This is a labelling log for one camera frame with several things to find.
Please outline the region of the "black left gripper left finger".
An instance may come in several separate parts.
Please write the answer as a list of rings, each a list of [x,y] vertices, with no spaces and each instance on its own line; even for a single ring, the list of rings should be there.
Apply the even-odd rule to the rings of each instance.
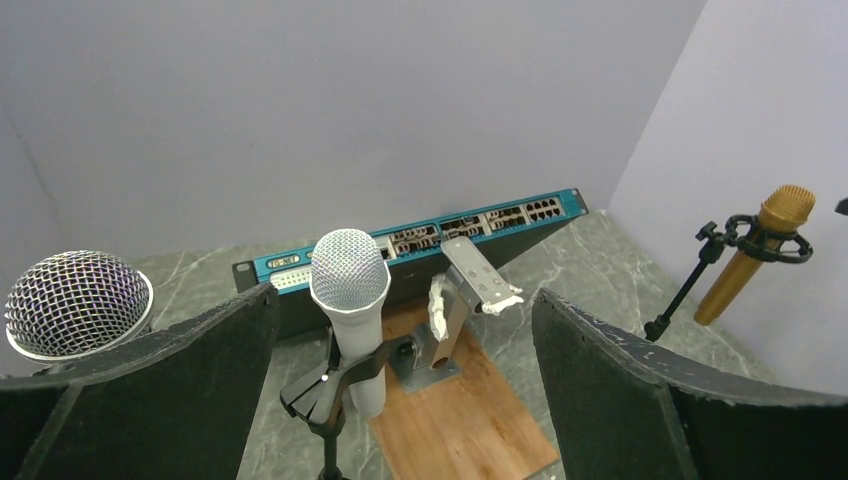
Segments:
[[[1,382],[5,479],[233,479],[279,329],[255,286],[58,372]]]

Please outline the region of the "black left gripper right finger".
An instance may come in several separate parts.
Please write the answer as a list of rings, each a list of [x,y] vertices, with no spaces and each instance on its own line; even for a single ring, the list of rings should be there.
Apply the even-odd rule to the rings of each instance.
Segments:
[[[847,400],[726,373],[550,289],[532,337],[570,479],[843,479]]]

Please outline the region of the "black round-base stand with clip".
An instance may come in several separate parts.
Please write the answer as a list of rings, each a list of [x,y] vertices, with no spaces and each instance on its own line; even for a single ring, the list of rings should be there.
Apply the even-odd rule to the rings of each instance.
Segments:
[[[335,332],[329,327],[324,359],[281,389],[279,400],[289,416],[302,420],[323,440],[319,479],[344,478],[337,460],[338,436],[346,423],[345,392],[355,383],[376,378],[398,344],[397,339],[384,341],[363,358],[344,363]]]

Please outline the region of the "glitter mesh-head microphone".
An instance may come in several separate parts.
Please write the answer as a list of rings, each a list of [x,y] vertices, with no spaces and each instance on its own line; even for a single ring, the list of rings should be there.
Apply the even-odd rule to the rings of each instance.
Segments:
[[[29,267],[4,304],[5,333],[21,356],[41,364],[80,359],[150,330],[154,288],[119,257],[66,251]]]

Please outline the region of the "white microphone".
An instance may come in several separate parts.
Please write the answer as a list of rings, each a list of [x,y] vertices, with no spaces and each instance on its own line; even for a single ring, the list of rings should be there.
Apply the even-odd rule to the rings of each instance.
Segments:
[[[344,366],[383,343],[382,308],[390,285],[388,266],[368,233],[336,229],[315,245],[310,295],[330,320]]]

